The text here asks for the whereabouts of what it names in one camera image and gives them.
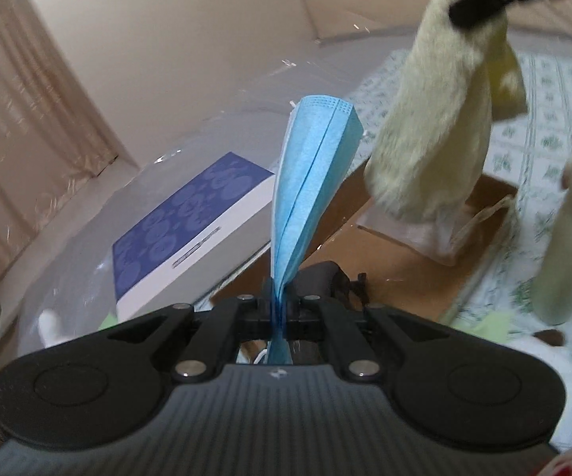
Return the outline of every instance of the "screw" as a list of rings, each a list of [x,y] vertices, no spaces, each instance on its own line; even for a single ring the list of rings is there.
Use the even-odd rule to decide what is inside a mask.
[[[372,360],[357,360],[348,365],[347,369],[359,378],[366,378],[378,374],[380,367]]]
[[[199,376],[207,371],[207,366],[198,360],[185,360],[176,365],[176,372],[184,378]]]

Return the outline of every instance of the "beige curtain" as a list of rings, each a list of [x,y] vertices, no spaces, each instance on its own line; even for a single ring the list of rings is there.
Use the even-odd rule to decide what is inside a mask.
[[[28,3],[0,0],[0,279],[116,157],[106,137]]]

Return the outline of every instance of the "surgical mask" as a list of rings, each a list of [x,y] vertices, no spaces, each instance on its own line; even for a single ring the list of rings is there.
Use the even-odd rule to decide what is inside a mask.
[[[295,277],[319,219],[343,182],[363,136],[352,104],[306,96],[294,108],[273,193],[271,277],[273,330],[267,362],[290,361],[283,338],[284,287]]]

